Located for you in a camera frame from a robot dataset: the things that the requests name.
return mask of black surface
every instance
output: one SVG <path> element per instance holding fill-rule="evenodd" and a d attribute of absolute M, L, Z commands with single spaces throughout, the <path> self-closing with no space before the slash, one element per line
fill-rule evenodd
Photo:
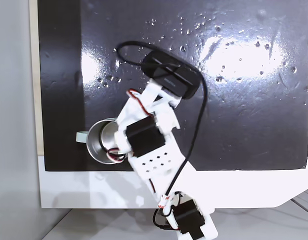
<path fill-rule="evenodd" d="M 114 48 L 127 40 L 171 48 L 201 69 L 209 100 L 190 159 L 197 170 L 306 166 L 308 1 L 39 0 L 38 16 L 47 171 L 132 170 L 93 161 L 75 142 L 118 116 L 128 88 L 145 87 L 136 66 L 117 64 Z M 136 61 L 146 53 L 126 51 Z M 175 110 L 184 154 L 201 101 L 199 89 Z"/>

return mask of white plastic part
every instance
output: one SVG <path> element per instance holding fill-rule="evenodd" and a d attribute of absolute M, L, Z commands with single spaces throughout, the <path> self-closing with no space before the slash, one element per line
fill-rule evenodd
<path fill-rule="evenodd" d="M 88 138 L 88 131 L 79 131 L 76 133 L 76 142 L 86 144 Z"/>
<path fill-rule="evenodd" d="M 172 134 L 165 136 L 165 145 L 141 157 L 129 157 L 129 164 L 143 180 L 165 175 L 171 169 L 178 169 L 185 157 Z"/>
<path fill-rule="evenodd" d="M 115 138 L 115 142 L 116 142 L 119 150 L 122 153 L 128 153 L 128 152 L 132 151 L 132 147 L 131 147 L 129 141 L 127 141 L 127 137 L 125 136 L 124 132 L 122 132 L 122 131 L 115 132 L 114 138 Z"/>

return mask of stainless steel cup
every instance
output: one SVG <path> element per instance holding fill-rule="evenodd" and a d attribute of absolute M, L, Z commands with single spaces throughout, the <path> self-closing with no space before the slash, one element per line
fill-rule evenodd
<path fill-rule="evenodd" d="M 105 149 L 116 148 L 114 133 L 118 130 L 117 118 L 107 118 L 95 123 L 89 131 L 76 133 L 76 142 L 86 143 L 89 154 L 101 164 L 115 164 L 106 156 Z"/>

